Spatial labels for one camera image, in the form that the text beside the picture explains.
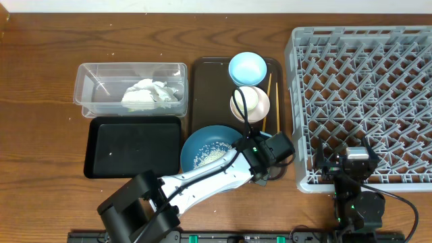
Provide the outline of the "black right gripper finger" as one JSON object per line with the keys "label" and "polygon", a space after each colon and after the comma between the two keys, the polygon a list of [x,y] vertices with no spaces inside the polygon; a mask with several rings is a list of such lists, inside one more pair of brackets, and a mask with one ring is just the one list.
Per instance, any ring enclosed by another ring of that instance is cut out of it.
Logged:
{"label": "black right gripper finger", "polygon": [[369,144],[367,137],[363,136],[361,139],[362,145],[366,148],[368,155],[369,155],[369,161],[373,165],[378,165],[379,163],[379,156],[376,154],[376,152],[372,149],[371,145]]}
{"label": "black right gripper finger", "polygon": [[315,153],[315,166],[324,166],[324,165],[325,165],[325,155],[323,150],[323,140],[320,138],[319,145]]}

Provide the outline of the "rice pile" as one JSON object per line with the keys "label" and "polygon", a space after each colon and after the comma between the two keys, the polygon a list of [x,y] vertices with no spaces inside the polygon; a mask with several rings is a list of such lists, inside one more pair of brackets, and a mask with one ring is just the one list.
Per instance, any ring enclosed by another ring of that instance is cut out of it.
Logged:
{"label": "rice pile", "polygon": [[225,142],[213,142],[204,145],[198,150],[198,154],[194,157],[194,168],[196,169],[218,160],[231,149],[232,146]]}

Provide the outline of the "dark blue plate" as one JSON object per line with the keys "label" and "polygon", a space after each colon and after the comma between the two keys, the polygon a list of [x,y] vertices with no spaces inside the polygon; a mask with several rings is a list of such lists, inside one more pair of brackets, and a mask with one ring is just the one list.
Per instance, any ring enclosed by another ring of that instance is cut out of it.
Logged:
{"label": "dark blue plate", "polygon": [[246,141],[248,132],[241,134],[227,126],[207,126],[197,130],[189,137],[181,154],[182,192],[195,197],[211,196],[220,192],[236,189],[249,182],[252,175],[250,165],[244,155],[232,147],[216,161],[194,168],[194,157],[206,144],[225,142],[232,144],[242,139]]}

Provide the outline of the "cream white cup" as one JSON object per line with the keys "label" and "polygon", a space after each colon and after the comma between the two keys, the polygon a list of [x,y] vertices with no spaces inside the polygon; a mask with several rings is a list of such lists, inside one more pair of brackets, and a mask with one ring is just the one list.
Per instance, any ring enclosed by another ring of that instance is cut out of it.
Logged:
{"label": "cream white cup", "polygon": [[259,101],[258,93],[250,86],[241,86],[239,89],[242,91],[242,94],[240,94],[239,90],[235,90],[234,92],[238,108],[241,112],[244,111],[245,107],[247,108],[247,111],[253,110]]}

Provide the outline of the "white napkin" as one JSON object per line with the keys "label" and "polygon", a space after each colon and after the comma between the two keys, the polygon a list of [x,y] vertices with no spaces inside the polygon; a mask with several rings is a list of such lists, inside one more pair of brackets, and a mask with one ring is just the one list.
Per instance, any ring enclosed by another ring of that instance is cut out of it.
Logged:
{"label": "white napkin", "polygon": [[166,82],[143,79],[126,89],[121,104],[131,110],[150,110],[170,108],[179,99],[175,96],[178,89]]}

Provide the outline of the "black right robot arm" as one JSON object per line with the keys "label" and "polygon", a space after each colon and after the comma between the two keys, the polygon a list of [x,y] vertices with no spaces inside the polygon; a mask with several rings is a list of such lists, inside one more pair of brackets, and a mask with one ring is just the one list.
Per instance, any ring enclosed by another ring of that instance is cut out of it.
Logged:
{"label": "black right robot arm", "polygon": [[378,166],[379,156],[365,137],[358,147],[348,147],[334,160],[325,157],[324,142],[319,141],[315,154],[315,168],[321,177],[335,188],[335,217],[339,225],[333,233],[334,242],[376,242],[385,210],[385,198],[379,192],[363,191],[362,182]]}

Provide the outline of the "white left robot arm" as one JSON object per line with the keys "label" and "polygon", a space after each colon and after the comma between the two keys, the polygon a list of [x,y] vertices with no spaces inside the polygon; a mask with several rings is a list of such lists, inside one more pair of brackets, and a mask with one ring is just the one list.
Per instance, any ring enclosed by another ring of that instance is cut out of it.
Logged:
{"label": "white left robot arm", "polygon": [[269,138],[243,136],[221,158],[192,171],[160,178],[152,171],[137,175],[97,211],[112,242],[160,242],[188,209],[263,179],[270,167],[285,167],[295,152],[283,132]]}

